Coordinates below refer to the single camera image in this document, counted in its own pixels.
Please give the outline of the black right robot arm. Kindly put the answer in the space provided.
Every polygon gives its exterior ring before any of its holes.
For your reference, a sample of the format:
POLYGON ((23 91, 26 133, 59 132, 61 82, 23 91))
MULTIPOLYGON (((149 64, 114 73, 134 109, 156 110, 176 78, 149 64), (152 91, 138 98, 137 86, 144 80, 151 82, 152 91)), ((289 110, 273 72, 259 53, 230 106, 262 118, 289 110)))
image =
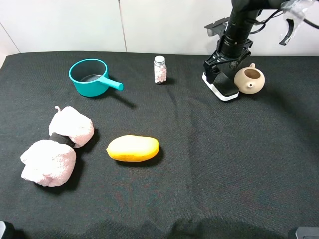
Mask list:
POLYGON ((210 37, 218 35, 216 50, 204 61, 207 81, 213 83, 221 73, 219 65, 227 65, 232 70, 250 56, 253 42, 249 39, 256 18, 263 10, 279 10, 283 0, 233 0, 232 11, 225 17, 205 26, 210 37))

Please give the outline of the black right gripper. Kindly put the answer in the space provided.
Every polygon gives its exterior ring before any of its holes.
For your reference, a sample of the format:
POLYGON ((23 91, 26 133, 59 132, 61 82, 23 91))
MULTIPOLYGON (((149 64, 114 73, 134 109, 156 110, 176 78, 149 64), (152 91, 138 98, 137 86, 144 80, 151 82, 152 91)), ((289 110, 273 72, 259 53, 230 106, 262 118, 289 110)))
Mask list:
POLYGON ((217 52, 217 50, 214 51, 213 54, 203 62, 207 82, 213 84, 215 81, 216 77, 220 73, 220 69, 217 67, 218 65, 229 64, 229 68, 231 70, 237 70, 243 65, 245 59, 250 55, 250 50, 246 48, 244 48, 239 57, 235 58, 227 57, 222 53, 217 52))

